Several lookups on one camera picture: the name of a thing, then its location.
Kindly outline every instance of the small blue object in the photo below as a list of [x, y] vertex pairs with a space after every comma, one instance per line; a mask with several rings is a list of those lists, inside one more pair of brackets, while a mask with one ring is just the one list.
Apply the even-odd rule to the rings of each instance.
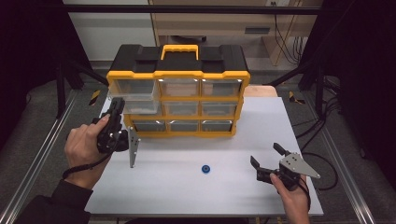
[[204, 174], [207, 175], [210, 172], [210, 166], [208, 165], [202, 166], [202, 172], [204, 172]]

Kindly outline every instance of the finger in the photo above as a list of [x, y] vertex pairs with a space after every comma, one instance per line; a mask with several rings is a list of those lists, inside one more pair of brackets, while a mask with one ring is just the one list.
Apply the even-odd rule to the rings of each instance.
[[89, 128], [89, 136], [96, 137], [102, 131], [102, 129], [105, 128], [109, 118], [110, 115], [106, 114], [96, 124], [91, 124]]
[[289, 192], [286, 189], [285, 185], [283, 185], [283, 182], [275, 174], [270, 174], [270, 177], [271, 177], [271, 182], [273, 183], [277, 192], [281, 196], [286, 195]]

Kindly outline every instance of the yellow handle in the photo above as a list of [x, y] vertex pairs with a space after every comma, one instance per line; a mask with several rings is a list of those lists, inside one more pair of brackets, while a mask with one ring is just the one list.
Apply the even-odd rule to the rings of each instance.
[[161, 55], [161, 60], [165, 58], [166, 52], [195, 52], [195, 58], [198, 60], [198, 45], [164, 45], [163, 54]]

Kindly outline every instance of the yellow storage organizer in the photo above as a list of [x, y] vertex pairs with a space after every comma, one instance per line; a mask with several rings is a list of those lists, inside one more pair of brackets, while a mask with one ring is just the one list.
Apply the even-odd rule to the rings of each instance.
[[139, 136], [219, 137], [236, 132], [250, 74], [236, 45], [122, 45], [107, 80]]

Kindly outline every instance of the floor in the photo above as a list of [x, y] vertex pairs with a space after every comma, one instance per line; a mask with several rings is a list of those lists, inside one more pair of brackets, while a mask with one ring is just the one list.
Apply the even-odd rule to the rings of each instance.
[[[198, 43], [203, 45], [238, 44], [244, 49], [247, 66], [252, 74], [252, 85], [268, 83], [286, 74], [296, 64], [282, 60], [279, 66], [272, 66], [261, 39], [257, 36], [227, 37], [208, 36], [205, 43], [201, 39], [190, 39], [179, 36], [169, 38], [172, 43]], [[301, 76], [289, 79], [276, 87], [282, 97], [290, 117], [290, 123], [296, 136], [302, 135], [317, 121], [313, 111], [315, 86], [310, 91], [299, 91], [297, 83]], [[62, 151], [62, 139], [71, 128], [80, 123], [90, 122], [92, 116], [98, 114], [101, 103], [106, 95], [101, 94], [95, 105], [88, 105], [92, 93], [98, 90], [97, 83], [88, 77], [83, 77], [86, 85], [81, 91], [70, 91], [70, 98], [77, 100], [70, 111], [64, 125], [59, 130], [53, 130], [57, 104], [56, 85], [50, 82], [38, 87], [27, 96], [28, 105], [23, 112], [18, 126], [0, 151], [0, 209], [7, 211], [9, 207], [22, 209], [35, 195], [49, 195], [56, 186], [59, 176], [66, 166]], [[327, 77], [329, 83], [340, 85], [334, 77]], [[99, 90], [106, 92], [105, 87]], [[328, 105], [326, 123], [320, 129], [320, 124], [313, 132], [298, 137], [300, 148], [304, 149], [305, 160], [320, 174], [319, 181], [314, 182], [322, 205], [324, 216], [312, 217], [312, 223], [396, 223], [396, 193], [382, 176], [374, 161], [361, 158], [360, 149], [353, 133], [349, 130], [342, 116], [342, 107], [332, 100], [334, 92], [326, 89], [323, 98], [323, 108]], [[48, 133], [53, 133], [54, 141], [47, 139]], [[331, 163], [338, 174], [338, 181], [333, 168], [315, 153]], [[45, 162], [38, 166], [39, 174], [34, 175], [31, 164], [39, 164], [39, 159]], [[283, 217], [252, 217], [249, 223], [287, 223]], [[109, 218], [92, 216], [91, 224], [124, 223], [128, 217]]]

